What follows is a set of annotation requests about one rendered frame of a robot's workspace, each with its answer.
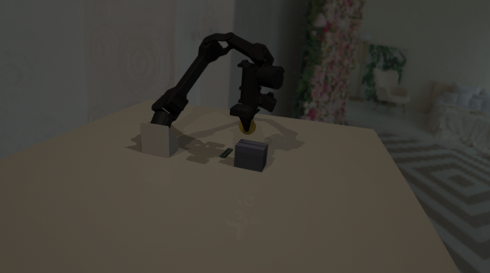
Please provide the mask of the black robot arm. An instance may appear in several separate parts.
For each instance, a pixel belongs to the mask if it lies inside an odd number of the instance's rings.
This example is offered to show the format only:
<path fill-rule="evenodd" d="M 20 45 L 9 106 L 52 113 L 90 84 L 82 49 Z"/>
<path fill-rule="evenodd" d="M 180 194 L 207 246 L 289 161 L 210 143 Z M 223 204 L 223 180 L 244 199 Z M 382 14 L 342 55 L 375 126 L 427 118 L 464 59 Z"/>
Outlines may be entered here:
<path fill-rule="evenodd" d="M 223 48 L 218 41 L 226 41 L 228 46 Z M 199 46 L 198 57 L 189 67 L 178 84 L 169 89 L 153 105 L 151 110 L 155 113 L 150 124 L 157 124 L 171 127 L 173 121 L 176 121 L 179 114 L 188 104 L 186 99 L 187 93 L 193 87 L 199 76 L 205 70 L 210 62 L 217 60 L 219 57 L 226 55 L 230 49 L 236 49 L 240 53 L 248 56 L 253 62 L 242 60 L 237 67 L 242 68 L 242 83 L 249 85 L 261 85 L 273 89 L 279 89 L 283 84 L 284 69 L 282 66 L 273 66 L 274 58 L 264 44 L 251 43 L 234 33 L 212 34 L 203 39 Z M 258 91 L 256 94 L 253 108 L 264 108 L 269 112 L 274 110 L 277 99 L 274 98 L 273 92 L 262 94 Z M 166 110 L 164 110 L 166 109 Z M 168 113 L 169 112 L 169 113 Z"/>

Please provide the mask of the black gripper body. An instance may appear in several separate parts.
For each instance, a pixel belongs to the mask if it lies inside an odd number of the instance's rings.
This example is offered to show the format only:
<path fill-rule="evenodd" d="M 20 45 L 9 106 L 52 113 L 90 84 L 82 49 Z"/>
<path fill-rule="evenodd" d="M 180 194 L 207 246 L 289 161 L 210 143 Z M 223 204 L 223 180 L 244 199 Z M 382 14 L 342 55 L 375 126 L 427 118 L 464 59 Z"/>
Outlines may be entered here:
<path fill-rule="evenodd" d="M 249 85 L 241 83 L 239 90 L 241 90 L 241 98 L 238 103 L 230 109 L 230 115 L 244 118 L 251 118 L 253 116 L 255 108 L 253 108 L 256 94 L 262 87 L 258 85 Z"/>

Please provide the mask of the thin gold coin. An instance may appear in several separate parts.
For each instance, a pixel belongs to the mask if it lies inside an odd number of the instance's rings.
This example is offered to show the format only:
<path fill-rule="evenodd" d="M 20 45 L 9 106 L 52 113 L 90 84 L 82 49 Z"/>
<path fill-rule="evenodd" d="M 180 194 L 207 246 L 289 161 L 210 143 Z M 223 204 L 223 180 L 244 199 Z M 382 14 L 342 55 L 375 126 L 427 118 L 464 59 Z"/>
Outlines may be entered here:
<path fill-rule="evenodd" d="M 242 122 L 240 121 L 240 123 L 239 123 L 239 129 L 240 129 L 240 131 L 241 131 L 242 133 L 244 133 L 245 135 L 250 135 L 250 134 L 252 134 L 252 133 L 255 131 L 255 129 L 256 129 L 256 124 L 255 124 L 255 122 L 254 122 L 253 120 L 251 120 L 251 124 L 250 124 L 250 127 L 249 127 L 249 131 L 248 131 L 248 132 L 246 132 L 246 131 L 244 130 L 244 128 L 243 128 Z"/>

